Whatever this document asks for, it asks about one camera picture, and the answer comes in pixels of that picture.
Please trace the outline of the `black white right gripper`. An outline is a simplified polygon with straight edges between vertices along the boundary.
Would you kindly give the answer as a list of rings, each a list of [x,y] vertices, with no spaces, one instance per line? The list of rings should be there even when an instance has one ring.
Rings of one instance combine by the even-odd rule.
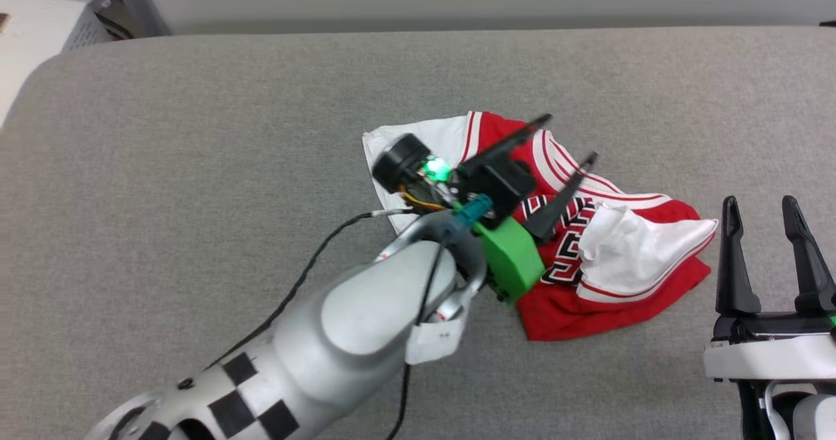
[[[711,379],[730,381],[833,381],[834,278],[794,196],[782,199],[783,226],[797,274],[796,313],[761,312],[743,252],[743,218],[735,196],[722,203],[716,312],[705,345]]]

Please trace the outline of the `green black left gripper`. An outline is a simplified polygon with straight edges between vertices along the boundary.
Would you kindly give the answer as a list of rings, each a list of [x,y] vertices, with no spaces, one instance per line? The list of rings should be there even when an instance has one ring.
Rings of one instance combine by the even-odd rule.
[[[588,170],[598,154],[591,152],[576,167],[558,195],[529,214],[524,226],[514,219],[514,211],[530,197],[536,181],[530,169],[510,159],[511,152],[531,139],[552,121],[553,115],[540,115],[456,168],[458,204],[473,222],[473,231],[483,247],[489,265],[489,287],[499,301],[513,304],[528,293],[544,271],[535,242],[547,242],[555,235],[556,224],[573,202]]]

